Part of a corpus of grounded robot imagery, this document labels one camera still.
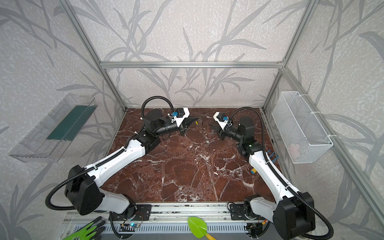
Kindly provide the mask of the green black work glove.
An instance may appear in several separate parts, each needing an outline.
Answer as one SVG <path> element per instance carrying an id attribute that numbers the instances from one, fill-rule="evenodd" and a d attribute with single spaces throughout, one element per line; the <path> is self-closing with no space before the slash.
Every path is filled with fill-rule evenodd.
<path id="1" fill-rule="evenodd" d="M 80 230 L 64 238 L 64 240 L 101 240 L 101 233 L 105 230 L 105 223 L 106 221 L 102 217 L 97 217 Z"/>

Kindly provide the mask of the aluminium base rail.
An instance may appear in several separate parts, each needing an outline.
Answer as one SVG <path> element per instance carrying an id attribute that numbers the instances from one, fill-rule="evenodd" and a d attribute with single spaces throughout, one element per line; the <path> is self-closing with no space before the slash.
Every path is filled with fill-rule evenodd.
<path id="1" fill-rule="evenodd" d="M 105 234 L 127 238 L 144 234 L 189 234 L 188 217 L 198 217 L 207 223 L 209 234 L 247 234 L 252 228 L 260 235 L 269 221 L 233 221 L 227 210 L 227 203 L 139 203 L 152 205 L 148 221 L 115 221 L 108 212 L 91 213 L 81 216 L 69 212 L 56 238 L 62 240 L 87 225 L 92 219 L 101 216 L 105 221 Z"/>

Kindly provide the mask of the blue toy rake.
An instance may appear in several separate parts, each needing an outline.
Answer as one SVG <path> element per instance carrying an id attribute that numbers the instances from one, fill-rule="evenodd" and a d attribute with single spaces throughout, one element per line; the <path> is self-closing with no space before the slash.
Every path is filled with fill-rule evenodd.
<path id="1" fill-rule="evenodd" d="M 258 151 L 250 155 L 249 157 L 249 163 L 253 167 L 251 170 L 252 174 L 259 173 L 260 175 L 272 175 L 274 169 L 276 172 L 279 172 L 280 170 L 276 167 L 275 163 L 271 160 L 271 157 L 275 154 L 272 152 L 271 155 L 269 155 L 271 151 L 268 150 L 266 153 L 267 158 L 264 158 L 263 151 Z"/>

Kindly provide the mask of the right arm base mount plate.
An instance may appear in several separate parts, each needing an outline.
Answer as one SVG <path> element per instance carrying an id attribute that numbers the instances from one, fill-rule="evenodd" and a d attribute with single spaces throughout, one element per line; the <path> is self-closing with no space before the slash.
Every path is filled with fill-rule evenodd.
<path id="1" fill-rule="evenodd" d="M 234 202 L 228 202 L 227 210 L 231 215 L 233 221 L 264 221 L 265 218 L 260 215 L 255 215 L 251 209 L 244 203 L 235 204 Z"/>

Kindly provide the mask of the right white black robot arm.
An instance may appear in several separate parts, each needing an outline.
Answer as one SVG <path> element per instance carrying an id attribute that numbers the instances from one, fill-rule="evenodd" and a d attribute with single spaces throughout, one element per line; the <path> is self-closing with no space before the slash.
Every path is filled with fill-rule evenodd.
<path id="1" fill-rule="evenodd" d="M 263 147 L 255 139 L 255 125 L 250 117 L 242 117 L 237 127 L 231 126 L 225 132 L 224 128 L 229 122 L 229 117 L 224 113 L 216 112 L 213 116 L 218 123 L 213 129 L 221 140 L 226 137 L 237 142 L 237 149 L 250 165 L 262 177 L 270 189 L 274 201 L 263 197 L 253 196 L 245 199 L 247 216 L 255 218 L 261 216 L 275 225 L 279 235 L 284 240 L 290 240 L 306 234 L 316 228 L 314 212 L 302 201 L 295 197 L 289 190 L 297 190 L 279 169 L 263 153 Z"/>

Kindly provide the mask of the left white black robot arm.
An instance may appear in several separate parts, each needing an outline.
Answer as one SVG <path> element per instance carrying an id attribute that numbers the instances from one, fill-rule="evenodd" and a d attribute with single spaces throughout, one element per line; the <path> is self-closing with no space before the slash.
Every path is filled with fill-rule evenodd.
<path id="1" fill-rule="evenodd" d="M 143 129 L 123 147 L 90 165 L 90 172 L 80 176 L 80 166 L 70 170 L 69 177 L 74 177 L 74 180 L 66 185 L 66 197 L 82 216 L 94 211 L 106 211 L 128 219 L 133 217 L 137 208 L 129 196 L 105 191 L 101 186 L 125 166 L 155 149 L 162 135 L 176 131 L 185 135 L 188 127 L 198 119 L 190 115 L 188 108 L 178 108 L 170 117 L 164 117 L 158 109 L 149 111 L 143 117 Z"/>

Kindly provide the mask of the green toy shovel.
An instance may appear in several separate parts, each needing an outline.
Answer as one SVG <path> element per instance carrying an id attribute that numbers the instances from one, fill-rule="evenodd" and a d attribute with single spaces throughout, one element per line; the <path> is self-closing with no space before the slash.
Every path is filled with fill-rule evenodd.
<path id="1" fill-rule="evenodd" d="M 196 238 L 201 239 L 202 237 L 206 237 L 208 240 L 216 240 L 208 234 L 207 223 L 201 218 L 188 217 L 188 226 Z"/>

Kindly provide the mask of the pink object in basket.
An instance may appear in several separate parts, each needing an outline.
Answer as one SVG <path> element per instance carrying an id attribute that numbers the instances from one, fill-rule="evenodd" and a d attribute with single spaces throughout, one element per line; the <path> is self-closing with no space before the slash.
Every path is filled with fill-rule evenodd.
<path id="1" fill-rule="evenodd" d="M 298 144 L 290 144 L 289 148 L 289 153 L 292 158 L 292 160 L 297 160 L 300 157 L 300 146 Z"/>

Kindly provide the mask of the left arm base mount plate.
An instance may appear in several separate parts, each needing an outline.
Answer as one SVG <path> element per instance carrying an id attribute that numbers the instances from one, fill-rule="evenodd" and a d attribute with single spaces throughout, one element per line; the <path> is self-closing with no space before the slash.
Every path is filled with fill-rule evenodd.
<path id="1" fill-rule="evenodd" d="M 116 214 L 112 212 L 112 216 L 109 217 L 109 220 L 112 219 L 115 221 L 148 221 L 150 219 L 152 210 L 152 205 L 150 204 L 138 204 L 134 207 L 130 206 L 122 214 Z"/>

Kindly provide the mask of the clear plastic wall tray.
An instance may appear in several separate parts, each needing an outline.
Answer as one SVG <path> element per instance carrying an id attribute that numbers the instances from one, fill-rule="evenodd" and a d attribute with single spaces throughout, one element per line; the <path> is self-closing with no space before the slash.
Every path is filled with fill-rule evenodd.
<path id="1" fill-rule="evenodd" d="M 94 97 L 67 94 L 9 155 L 23 163 L 58 162 L 97 107 Z"/>

